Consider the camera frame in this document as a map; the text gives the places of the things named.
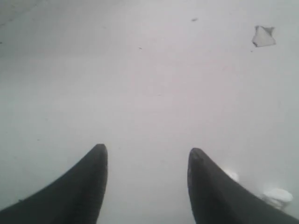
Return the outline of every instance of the white floor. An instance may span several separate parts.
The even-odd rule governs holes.
[[[299,2],[48,0],[0,28],[0,207],[109,155],[103,224],[192,224],[188,153],[299,218]],[[255,48],[255,25],[277,45]]]

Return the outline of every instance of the white object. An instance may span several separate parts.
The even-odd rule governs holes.
[[[256,26],[256,34],[252,39],[252,43],[256,47],[265,47],[270,45],[275,45],[276,42],[272,37],[272,32],[274,27],[262,27]]]
[[[239,182],[239,176],[237,173],[231,171],[231,170],[227,170],[225,169],[224,172],[230,177],[232,178],[235,182]]]
[[[275,188],[264,192],[262,194],[262,199],[273,207],[283,210],[291,203],[293,195],[284,189]]]

